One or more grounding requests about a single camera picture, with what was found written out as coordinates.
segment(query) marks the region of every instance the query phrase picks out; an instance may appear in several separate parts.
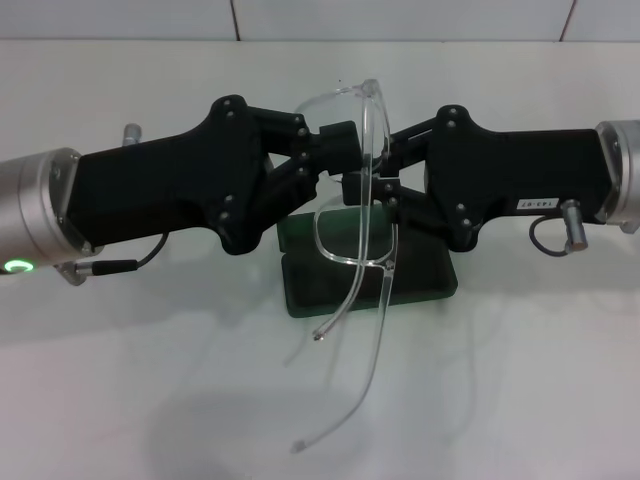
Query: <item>white table surface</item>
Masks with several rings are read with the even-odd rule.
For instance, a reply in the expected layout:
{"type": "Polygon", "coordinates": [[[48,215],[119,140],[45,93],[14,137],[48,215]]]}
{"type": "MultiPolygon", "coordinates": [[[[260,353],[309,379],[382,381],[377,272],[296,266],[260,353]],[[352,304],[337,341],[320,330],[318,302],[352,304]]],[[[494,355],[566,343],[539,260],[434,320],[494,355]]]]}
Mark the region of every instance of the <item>white table surface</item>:
{"type": "MultiPolygon", "coordinates": [[[[132,121],[146,139],[173,135],[230,93],[292,110],[369,77],[392,130],[447,103],[496,130],[594,127],[640,117],[639,57],[612,44],[4,41],[0,155],[110,148],[132,121]]],[[[391,308],[362,409],[297,456],[293,440],[355,400],[374,322],[352,315],[285,367],[320,319],[288,317],[275,232],[243,257],[180,232],[142,271],[80,288],[52,269],[2,279],[0,478],[640,478],[640,237],[588,227],[586,253],[554,260],[527,227],[491,222],[453,255],[453,298],[391,308]]],[[[541,232],[562,244],[562,226],[541,232]]]]}

